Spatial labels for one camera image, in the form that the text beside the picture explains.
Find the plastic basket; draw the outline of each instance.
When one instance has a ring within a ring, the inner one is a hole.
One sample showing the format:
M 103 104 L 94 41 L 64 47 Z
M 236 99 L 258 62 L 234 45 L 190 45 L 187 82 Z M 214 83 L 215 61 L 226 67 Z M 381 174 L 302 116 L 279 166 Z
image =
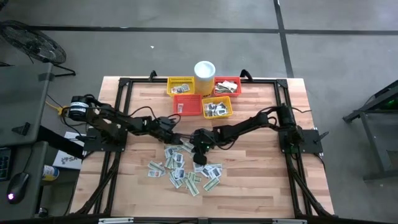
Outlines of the plastic basket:
M 178 112 L 178 104 L 183 103 L 182 113 Z M 180 95 L 176 94 L 173 99 L 174 113 L 179 115 L 200 115 L 201 114 L 201 96 L 200 95 Z
M 222 83 L 224 81 L 235 82 L 238 85 L 238 88 L 234 93 L 216 93 L 216 88 L 214 87 L 214 95 L 215 96 L 232 96 L 237 97 L 242 93 L 241 88 L 241 78 L 239 77 L 215 77 L 214 78 L 214 85 L 216 86 L 217 83 Z
M 188 84 L 189 91 L 184 93 L 172 93 L 172 88 L 180 86 L 182 84 Z M 195 78 L 194 77 L 168 77 L 167 79 L 167 94 L 170 96 L 194 94 L 195 93 Z
M 228 110 L 228 114 L 225 115 L 220 115 L 220 116 L 206 116 L 205 112 L 205 104 L 206 103 L 221 103 L 223 102 L 224 105 L 226 106 Z M 229 116 L 232 116 L 232 106 L 231 106 L 231 100 L 229 96 L 221 96 L 221 97 L 214 97 L 214 98 L 204 98 L 201 100 L 201 105 L 203 107 L 203 115 L 206 119 L 216 119 L 216 118 L 227 118 Z

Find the red basket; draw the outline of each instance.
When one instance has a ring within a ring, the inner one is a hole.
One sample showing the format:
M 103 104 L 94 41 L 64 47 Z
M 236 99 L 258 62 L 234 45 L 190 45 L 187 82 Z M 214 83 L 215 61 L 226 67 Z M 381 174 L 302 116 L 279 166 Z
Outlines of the red basket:
M 224 81 L 229 81 L 229 82 L 235 82 L 235 84 L 238 85 L 238 88 L 234 93 L 216 93 L 216 88 L 214 87 L 214 95 L 215 96 L 239 96 L 242 93 L 242 88 L 241 88 L 241 78 L 239 77 L 215 77 L 214 78 L 214 84 L 216 86 L 217 83 L 222 83 Z
M 201 95 L 174 95 L 174 113 L 179 115 L 201 115 Z M 178 104 L 183 103 L 182 113 L 178 113 Z

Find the gray floor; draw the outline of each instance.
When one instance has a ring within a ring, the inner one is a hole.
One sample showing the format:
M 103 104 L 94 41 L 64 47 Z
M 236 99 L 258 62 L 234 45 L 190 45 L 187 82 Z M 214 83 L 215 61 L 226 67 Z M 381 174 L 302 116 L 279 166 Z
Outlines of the gray floor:
M 279 2 L 287 29 L 398 29 L 395 0 Z M 31 25 L 277 28 L 271 0 L 11 0 L 0 12 L 3 19 Z M 78 72 L 50 87 L 64 105 L 72 95 L 97 95 L 105 75 L 151 70 L 161 76 L 192 75 L 200 60 L 212 61 L 217 75 L 238 75 L 245 68 L 255 77 L 287 76 L 277 34 L 45 33 L 66 50 L 64 66 Z M 341 117 L 397 79 L 398 36 L 288 35 L 287 43 L 294 76 L 305 79 L 314 122 L 320 131 L 330 131 L 323 147 L 335 213 L 397 222 L 398 180 L 362 181 L 377 169 L 376 161 L 361 123 L 348 125 Z M 30 63 L 4 42 L 0 52 L 0 61 Z M 49 108 L 43 123 L 60 134 L 66 130 Z M 64 213 L 72 187 L 48 190 L 45 203 L 52 215 Z

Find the wooden table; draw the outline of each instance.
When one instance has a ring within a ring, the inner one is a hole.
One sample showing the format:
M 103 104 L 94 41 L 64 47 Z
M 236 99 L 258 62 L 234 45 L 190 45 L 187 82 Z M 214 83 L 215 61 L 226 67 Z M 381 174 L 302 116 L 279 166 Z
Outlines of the wooden table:
M 120 77 L 104 77 L 99 100 L 114 104 Z M 309 110 L 303 79 L 288 79 L 292 105 Z M 260 109 L 274 106 L 272 85 L 245 84 L 242 94 L 231 98 L 233 115 L 227 119 L 206 120 L 203 116 L 183 116 L 174 128 L 180 133 L 192 133 L 198 128 L 236 124 L 254 116 Z M 135 83 L 129 112 L 141 106 L 151 106 L 156 116 L 168 116 L 172 111 L 172 98 L 166 94 L 165 83 Z M 311 113 L 294 111 L 298 125 L 313 127 Z M 148 116 L 141 110 L 135 116 Z M 203 178 L 198 184 L 200 194 L 192 197 L 181 187 L 175 189 L 168 175 L 161 178 L 147 176 L 150 161 L 165 164 L 164 145 L 151 136 L 129 134 L 126 150 L 122 154 L 113 201 L 112 216 L 125 217 L 228 217 L 228 218 L 291 218 L 294 216 L 285 158 L 279 149 L 278 135 L 263 128 L 247 133 L 228 151 L 214 149 L 206 154 L 210 163 L 222 163 L 220 184 L 206 192 Z M 88 200 L 98 185 L 103 163 L 103 152 L 93 153 L 83 161 L 71 212 L 77 211 Z M 184 154 L 185 170 L 193 169 L 192 160 Z M 319 159 L 303 155 L 307 184 L 324 208 L 333 213 L 325 171 Z M 300 208 L 304 211 L 302 194 L 298 190 Z

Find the yellow basket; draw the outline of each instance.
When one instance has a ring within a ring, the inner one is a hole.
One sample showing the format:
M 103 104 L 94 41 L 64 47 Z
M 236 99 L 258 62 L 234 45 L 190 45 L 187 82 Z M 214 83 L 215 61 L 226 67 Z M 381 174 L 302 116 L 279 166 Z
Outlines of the yellow basket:
M 228 114 L 220 115 L 220 116 L 206 116 L 205 112 L 205 104 L 206 103 L 221 103 L 223 102 L 224 105 L 226 106 L 228 110 Z M 227 118 L 229 116 L 232 116 L 232 106 L 231 106 L 231 100 L 229 96 L 221 96 L 221 97 L 214 97 L 214 98 L 204 98 L 201 100 L 201 105 L 203 107 L 203 115 L 206 119 L 217 119 L 217 118 Z
M 182 84 L 188 84 L 189 91 L 184 93 L 172 93 L 172 88 L 180 86 Z M 194 77 L 168 77 L 167 79 L 167 94 L 169 96 L 181 95 L 181 94 L 195 94 L 195 78 Z

